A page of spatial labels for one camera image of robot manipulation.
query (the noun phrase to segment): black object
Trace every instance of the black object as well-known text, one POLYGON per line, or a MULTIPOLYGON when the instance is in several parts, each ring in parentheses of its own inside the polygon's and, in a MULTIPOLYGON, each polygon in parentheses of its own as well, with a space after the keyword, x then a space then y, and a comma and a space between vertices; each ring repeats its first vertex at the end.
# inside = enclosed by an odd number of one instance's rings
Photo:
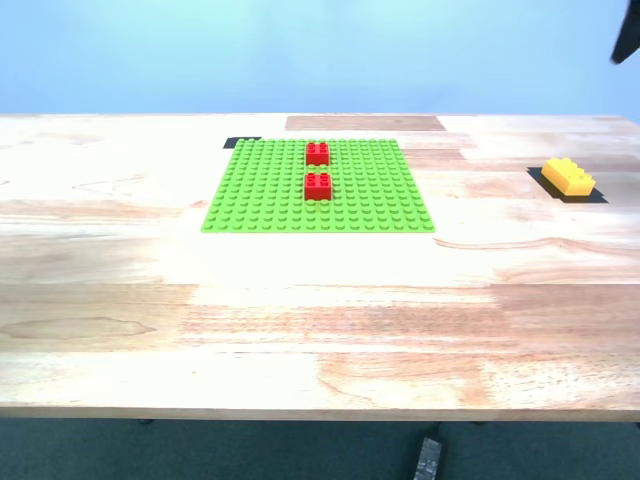
POLYGON ((527 168, 527 173, 531 175, 531 178, 533 178, 538 185, 551 195, 551 198, 557 198, 563 203, 609 203, 597 188, 594 188, 589 196, 564 195, 547 177, 542 175, 542 168, 530 167, 527 168))
POLYGON ((222 148, 235 148, 238 140, 260 140, 262 137, 229 137, 222 148))
POLYGON ((611 61, 621 64, 640 48, 640 0, 629 0, 627 14, 624 17, 618 41, 613 48, 611 61))
POLYGON ((444 442, 437 434, 430 434, 422 441, 416 470, 412 480, 439 480, 442 478, 444 442))

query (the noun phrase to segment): blue wall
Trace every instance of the blue wall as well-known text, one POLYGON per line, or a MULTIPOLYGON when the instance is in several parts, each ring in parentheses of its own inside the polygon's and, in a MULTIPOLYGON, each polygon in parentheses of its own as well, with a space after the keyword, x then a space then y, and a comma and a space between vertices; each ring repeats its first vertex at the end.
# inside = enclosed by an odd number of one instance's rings
POLYGON ((1 112, 621 114, 626 0, 0 0, 1 112))

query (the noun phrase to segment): lego baseplate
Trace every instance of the lego baseplate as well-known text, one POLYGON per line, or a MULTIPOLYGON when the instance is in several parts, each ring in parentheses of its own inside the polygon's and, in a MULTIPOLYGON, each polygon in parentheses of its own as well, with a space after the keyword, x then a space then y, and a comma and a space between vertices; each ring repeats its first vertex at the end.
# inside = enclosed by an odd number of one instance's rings
POLYGON ((435 231, 395 140, 239 140, 202 225, 220 232, 435 231), (330 164, 305 165, 309 142, 330 164), (331 174, 331 200, 304 200, 307 173, 331 174))

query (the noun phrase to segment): light wood panel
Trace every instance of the light wood panel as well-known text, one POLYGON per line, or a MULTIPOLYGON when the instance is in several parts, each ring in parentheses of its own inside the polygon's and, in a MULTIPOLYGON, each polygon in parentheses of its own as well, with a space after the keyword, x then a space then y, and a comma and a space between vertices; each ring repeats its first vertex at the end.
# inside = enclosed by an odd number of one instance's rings
POLYGON ((619 117, 0 117, 0 415, 640 421, 639 207, 619 117), (245 135, 396 138, 437 232, 200 234, 245 135))

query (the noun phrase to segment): red lego brick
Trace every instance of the red lego brick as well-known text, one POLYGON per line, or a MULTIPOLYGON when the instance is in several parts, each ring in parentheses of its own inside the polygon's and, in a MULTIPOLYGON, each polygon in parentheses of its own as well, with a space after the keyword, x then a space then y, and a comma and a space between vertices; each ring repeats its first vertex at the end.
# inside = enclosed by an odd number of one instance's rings
POLYGON ((307 173, 304 177, 305 200, 331 200, 331 175, 307 173))
POLYGON ((326 143, 309 143, 305 156, 307 165, 329 165, 329 145, 326 143))

